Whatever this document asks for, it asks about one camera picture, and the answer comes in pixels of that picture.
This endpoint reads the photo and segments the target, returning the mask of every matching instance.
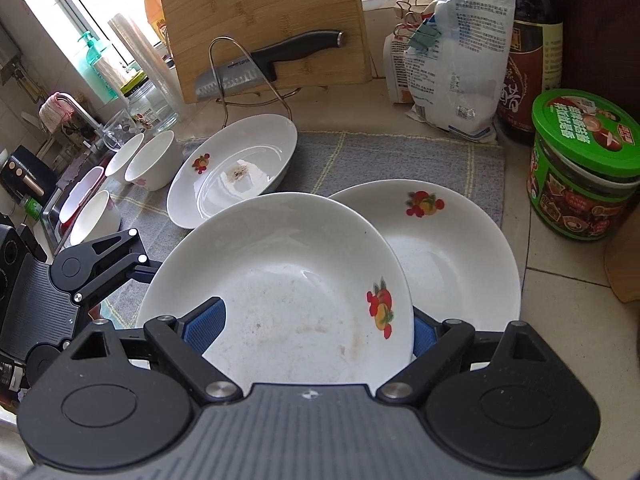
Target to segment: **pink cloth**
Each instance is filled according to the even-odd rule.
[[[73,107],[66,101],[58,99],[59,92],[50,95],[40,107],[40,119],[51,133],[55,132],[60,124],[68,121],[74,113]]]

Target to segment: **placemat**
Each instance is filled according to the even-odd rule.
[[[180,142],[184,160],[207,139]],[[496,144],[399,134],[299,132],[289,171],[278,191],[329,196],[341,189],[387,178],[412,178],[453,189],[478,204],[500,224],[504,153]],[[122,215],[121,229],[135,227],[148,256],[164,261],[189,232],[166,212],[169,186],[147,192],[108,182]],[[102,303],[102,315],[116,328],[132,328],[148,285],[128,282]]]

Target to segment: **dark glass bottle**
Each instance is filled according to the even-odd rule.
[[[514,18],[497,120],[508,137],[533,145],[533,101],[560,86],[562,18],[557,0],[516,0]]]

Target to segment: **black knife handle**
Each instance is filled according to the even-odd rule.
[[[310,30],[279,43],[259,48],[251,53],[256,65],[266,78],[273,82],[278,75],[273,66],[277,61],[293,61],[324,50],[344,45],[344,32],[341,30]]]

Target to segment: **red flower decal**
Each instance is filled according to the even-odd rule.
[[[367,301],[369,301],[369,315],[376,321],[377,329],[382,331],[385,339],[389,339],[394,313],[391,311],[391,294],[386,290],[384,278],[380,278],[380,284],[373,284],[373,292],[367,292]]]
[[[435,214],[436,211],[444,209],[444,200],[426,191],[409,193],[409,200],[406,201],[406,204],[409,206],[406,213],[409,216],[416,215],[418,218],[422,218],[425,215],[431,216]]]
[[[209,165],[209,157],[209,153],[200,155],[196,160],[193,161],[191,167],[195,168],[195,171],[197,171],[198,174],[202,174],[203,171],[207,171],[207,166]]]

